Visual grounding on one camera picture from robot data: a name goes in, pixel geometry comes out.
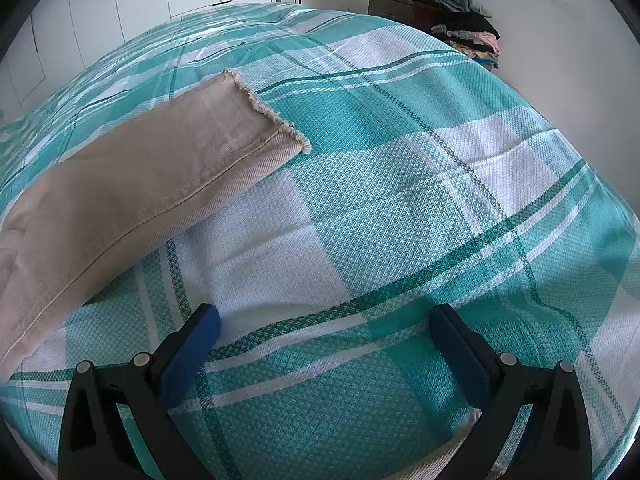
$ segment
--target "beige cloth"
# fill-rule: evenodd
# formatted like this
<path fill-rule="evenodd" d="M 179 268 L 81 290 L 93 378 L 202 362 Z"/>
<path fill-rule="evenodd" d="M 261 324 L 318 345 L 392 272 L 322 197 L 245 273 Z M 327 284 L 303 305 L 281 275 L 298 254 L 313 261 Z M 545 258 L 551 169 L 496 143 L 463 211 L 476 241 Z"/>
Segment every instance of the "beige cloth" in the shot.
<path fill-rule="evenodd" d="M 453 438 L 429 453 L 420 462 L 385 478 L 385 480 L 435 480 L 458 451 L 480 418 L 480 410 L 470 408 L 464 420 L 457 428 Z M 504 474 L 506 468 L 494 464 L 485 480 L 495 480 Z"/>
<path fill-rule="evenodd" d="M 118 274 L 309 149 L 226 70 L 50 168 L 0 231 L 0 383 Z"/>

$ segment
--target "blue gripper pad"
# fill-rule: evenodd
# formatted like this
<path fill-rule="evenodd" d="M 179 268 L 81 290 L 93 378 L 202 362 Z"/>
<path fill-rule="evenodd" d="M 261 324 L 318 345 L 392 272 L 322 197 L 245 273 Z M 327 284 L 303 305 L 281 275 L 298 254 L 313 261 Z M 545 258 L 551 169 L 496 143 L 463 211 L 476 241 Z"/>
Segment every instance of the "blue gripper pad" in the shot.
<path fill-rule="evenodd" d="M 184 326 L 169 334 L 154 355 L 159 360 L 156 400 L 164 410 L 178 406 L 193 383 L 196 372 L 220 335 L 220 313 L 215 306 L 203 303 Z"/>
<path fill-rule="evenodd" d="M 499 376 L 497 364 L 494 368 L 491 362 L 495 352 L 481 335 L 469 330 L 448 304 L 431 309 L 429 331 L 466 402 L 481 410 L 488 408 Z"/>

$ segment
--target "white and teal checked blanket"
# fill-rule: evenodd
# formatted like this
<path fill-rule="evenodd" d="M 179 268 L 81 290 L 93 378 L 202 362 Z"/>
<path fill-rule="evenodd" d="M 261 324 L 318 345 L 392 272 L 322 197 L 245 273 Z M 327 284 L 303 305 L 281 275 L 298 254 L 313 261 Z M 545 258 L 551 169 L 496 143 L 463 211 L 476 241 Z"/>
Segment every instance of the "white and teal checked blanket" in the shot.
<path fill-rule="evenodd" d="M 216 478 L 384 478 L 465 420 L 426 326 L 448 302 L 497 351 L 574 362 L 606 478 L 640 420 L 640 224 L 516 92 L 417 30 L 290 4 L 161 25 L 0 130 L 0 210 L 228 67 L 311 154 L 80 308 L 0 390 L 8 422 L 55 462 L 75 364 L 152 351 L 208 301 L 223 333 L 172 417 Z"/>

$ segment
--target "white wardrobe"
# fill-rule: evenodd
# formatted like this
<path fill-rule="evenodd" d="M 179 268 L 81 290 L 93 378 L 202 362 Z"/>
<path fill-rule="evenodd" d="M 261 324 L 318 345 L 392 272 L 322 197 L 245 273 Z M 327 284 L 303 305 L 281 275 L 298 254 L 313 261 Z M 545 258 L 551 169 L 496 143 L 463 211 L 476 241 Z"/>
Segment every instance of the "white wardrobe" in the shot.
<path fill-rule="evenodd" d="M 272 0 L 41 0 L 0 62 L 0 126 L 125 41 L 194 10 Z"/>

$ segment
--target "wooden nightstand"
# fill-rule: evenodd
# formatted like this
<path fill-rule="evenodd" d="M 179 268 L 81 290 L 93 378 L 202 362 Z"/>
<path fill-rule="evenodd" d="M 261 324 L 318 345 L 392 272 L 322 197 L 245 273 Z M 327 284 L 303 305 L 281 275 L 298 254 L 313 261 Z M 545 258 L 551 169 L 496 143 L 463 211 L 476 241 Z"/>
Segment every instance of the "wooden nightstand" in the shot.
<path fill-rule="evenodd" d="M 430 32 L 431 27 L 441 23 L 450 12 L 418 0 L 369 0 L 368 14 Z"/>

